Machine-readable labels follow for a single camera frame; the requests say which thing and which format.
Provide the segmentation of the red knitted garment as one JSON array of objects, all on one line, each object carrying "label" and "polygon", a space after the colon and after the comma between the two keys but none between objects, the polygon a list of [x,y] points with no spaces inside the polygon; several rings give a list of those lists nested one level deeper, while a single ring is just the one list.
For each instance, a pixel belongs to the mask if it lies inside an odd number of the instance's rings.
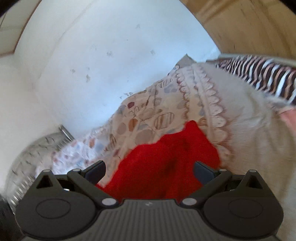
[{"label": "red knitted garment", "polygon": [[182,131],[162,136],[156,143],[139,145],[118,165],[102,186],[108,195],[124,199],[175,199],[180,202],[203,185],[194,176],[194,164],[217,169],[217,149],[193,120]]}]

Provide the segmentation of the patchwork patterned bedspread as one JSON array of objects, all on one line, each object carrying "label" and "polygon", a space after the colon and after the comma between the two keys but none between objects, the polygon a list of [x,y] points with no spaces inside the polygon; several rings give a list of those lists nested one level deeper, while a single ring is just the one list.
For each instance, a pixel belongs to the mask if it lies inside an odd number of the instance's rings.
[{"label": "patchwork patterned bedspread", "polygon": [[235,174],[255,169],[284,210],[281,240],[295,240],[295,108],[210,64],[176,66],[123,101],[105,125],[53,154],[53,172],[106,163],[102,185],[137,145],[195,121]]}]

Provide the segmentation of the metal wrought headboard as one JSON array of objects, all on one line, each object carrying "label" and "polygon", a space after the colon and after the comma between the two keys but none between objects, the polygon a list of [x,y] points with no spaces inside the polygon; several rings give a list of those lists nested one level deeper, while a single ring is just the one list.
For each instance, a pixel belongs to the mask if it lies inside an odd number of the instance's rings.
[{"label": "metal wrought headboard", "polygon": [[52,168],[53,152],[60,151],[73,140],[74,137],[61,125],[58,132],[37,139],[16,157],[8,172],[3,193],[12,211],[15,211],[40,172]]}]

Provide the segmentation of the striped black white cloth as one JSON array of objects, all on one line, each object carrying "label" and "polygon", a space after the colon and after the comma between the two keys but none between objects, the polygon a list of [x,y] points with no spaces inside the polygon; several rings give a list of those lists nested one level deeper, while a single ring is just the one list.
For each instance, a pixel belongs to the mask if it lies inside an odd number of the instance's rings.
[{"label": "striped black white cloth", "polygon": [[221,59],[217,68],[236,75],[256,90],[280,97],[295,105],[295,68],[276,62],[273,58],[239,55]]}]

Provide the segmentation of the wooden wardrobe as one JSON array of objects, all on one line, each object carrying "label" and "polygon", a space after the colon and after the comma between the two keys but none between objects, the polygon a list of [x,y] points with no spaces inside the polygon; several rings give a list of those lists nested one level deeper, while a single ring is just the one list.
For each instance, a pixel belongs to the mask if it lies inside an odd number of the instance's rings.
[{"label": "wooden wardrobe", "polygon": [[282,1],[182,1],[221,53],[295,59],[295,13]]}]

